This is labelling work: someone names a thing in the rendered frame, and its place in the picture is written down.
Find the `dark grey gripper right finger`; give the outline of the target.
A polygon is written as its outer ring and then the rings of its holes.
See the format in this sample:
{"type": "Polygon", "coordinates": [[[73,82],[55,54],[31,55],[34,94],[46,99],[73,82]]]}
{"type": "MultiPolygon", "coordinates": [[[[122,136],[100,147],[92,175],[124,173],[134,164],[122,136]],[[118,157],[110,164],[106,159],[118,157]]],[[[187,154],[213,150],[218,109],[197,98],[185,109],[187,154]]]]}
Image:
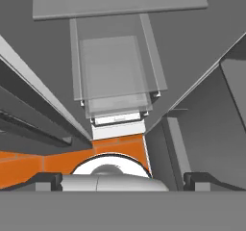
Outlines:
{"type": "Polygon", "coordinates": [[[189,192],[246,192],[246,189],[217,180],[208,172],[186,172],[184,190],[189,192]]]}

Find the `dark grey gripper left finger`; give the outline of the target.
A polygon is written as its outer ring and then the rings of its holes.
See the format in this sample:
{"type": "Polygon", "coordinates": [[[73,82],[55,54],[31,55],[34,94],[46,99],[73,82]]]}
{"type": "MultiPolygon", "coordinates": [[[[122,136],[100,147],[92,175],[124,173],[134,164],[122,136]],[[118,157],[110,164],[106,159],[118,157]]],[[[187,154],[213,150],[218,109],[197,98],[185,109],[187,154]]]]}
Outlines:
{"type": "Polygon", "coordinates": [[[26,182],[3,189],[4,192],[61,192],[62,174],[60,172],[39,172],[26,182]]]}

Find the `grey fridge door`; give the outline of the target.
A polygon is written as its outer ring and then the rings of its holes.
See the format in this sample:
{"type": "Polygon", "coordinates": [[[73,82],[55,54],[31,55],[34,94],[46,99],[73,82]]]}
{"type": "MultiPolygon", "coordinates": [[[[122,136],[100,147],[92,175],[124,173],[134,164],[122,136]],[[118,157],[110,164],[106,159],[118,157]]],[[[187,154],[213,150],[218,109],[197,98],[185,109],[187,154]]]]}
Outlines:
{"type": "Polygon", "coordinates": [[[0,150],[47,156],[91,147],[85,127],[0,36],[0,150]]]}
{"type": "Polygon", "coordinates": [[[246,189],[246,33],[145,136],[150,169],[171,191],[186,172],[246,189]]]}

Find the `white fridge drawer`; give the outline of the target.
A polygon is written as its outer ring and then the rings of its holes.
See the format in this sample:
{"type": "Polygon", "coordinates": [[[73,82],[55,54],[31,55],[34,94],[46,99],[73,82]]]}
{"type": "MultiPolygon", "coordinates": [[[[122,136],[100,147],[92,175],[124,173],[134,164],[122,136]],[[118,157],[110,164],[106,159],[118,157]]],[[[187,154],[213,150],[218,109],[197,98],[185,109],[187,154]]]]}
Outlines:
{"type": "Polygon", "coordinates": [[[140,112],[96,117],[90,123],[95,141],[143,134],[146,131],[144,117],[140,112]]]}

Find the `small glass fridge shelf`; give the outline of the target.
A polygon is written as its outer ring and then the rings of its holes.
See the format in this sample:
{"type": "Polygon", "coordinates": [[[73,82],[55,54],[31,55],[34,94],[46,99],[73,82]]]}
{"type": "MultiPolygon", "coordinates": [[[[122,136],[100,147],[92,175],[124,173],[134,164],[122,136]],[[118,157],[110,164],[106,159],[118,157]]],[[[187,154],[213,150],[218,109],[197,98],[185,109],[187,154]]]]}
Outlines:
{"type": "Polygon", "coordinates": [[[134,36],[80,41],[86,116],[153,109],[134,36]]]}

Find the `large glass fridge shelf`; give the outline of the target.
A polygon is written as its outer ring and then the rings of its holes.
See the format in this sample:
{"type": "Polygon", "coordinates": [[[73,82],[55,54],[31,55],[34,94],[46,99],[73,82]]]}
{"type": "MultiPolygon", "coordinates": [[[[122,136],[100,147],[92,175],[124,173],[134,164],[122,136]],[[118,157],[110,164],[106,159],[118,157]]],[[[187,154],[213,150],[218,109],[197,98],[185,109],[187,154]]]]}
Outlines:
{"type": "Polygon", "coordinates": [[[76,100],[84,100],[80,41],[125,36],[136,38],[148,90],[155,92],[167,89],[148,14],[78,17],[70,20],[73,89],[76,100]]]}

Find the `white and black round thing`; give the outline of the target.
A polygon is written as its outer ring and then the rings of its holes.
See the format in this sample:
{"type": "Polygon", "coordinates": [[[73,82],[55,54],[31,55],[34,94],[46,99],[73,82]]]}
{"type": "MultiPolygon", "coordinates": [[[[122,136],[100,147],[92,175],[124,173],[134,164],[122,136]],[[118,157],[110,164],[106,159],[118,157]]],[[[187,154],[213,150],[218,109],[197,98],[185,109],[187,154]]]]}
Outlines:
{"type": "Polygon", "coordinates": [[[61,180],[64,192],[168,192],[138,160],[103,153],[77,164],[61,180]]]}

